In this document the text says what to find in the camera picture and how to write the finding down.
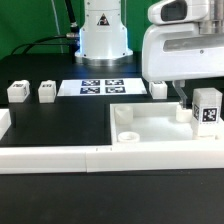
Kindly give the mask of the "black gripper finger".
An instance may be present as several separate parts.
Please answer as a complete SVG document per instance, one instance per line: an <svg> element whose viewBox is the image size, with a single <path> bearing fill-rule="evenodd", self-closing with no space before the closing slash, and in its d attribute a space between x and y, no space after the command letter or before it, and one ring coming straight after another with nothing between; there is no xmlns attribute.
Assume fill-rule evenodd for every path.
<svg viewBox="0 0 224 224"><path fill-rule="evenodd" d="M175 80L173 82L173 86L175 91L180 97L181 106L183 109L187 108L187 95L185 94L183 88L185 87L185 81L184 80Z"/></svg>

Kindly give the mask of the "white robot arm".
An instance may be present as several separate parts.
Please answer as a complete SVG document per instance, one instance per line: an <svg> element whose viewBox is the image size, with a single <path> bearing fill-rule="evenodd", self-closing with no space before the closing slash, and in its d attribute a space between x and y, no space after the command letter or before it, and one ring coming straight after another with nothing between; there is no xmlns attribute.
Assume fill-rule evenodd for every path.
<svg viewBox="0 0 224 224"><path fill-rule="evenodd" d="M119 0L84 0L79 63L111 66L132 55ZM224 0L160 0L148 9L142 76L149 82L224 76Z"/></svg>

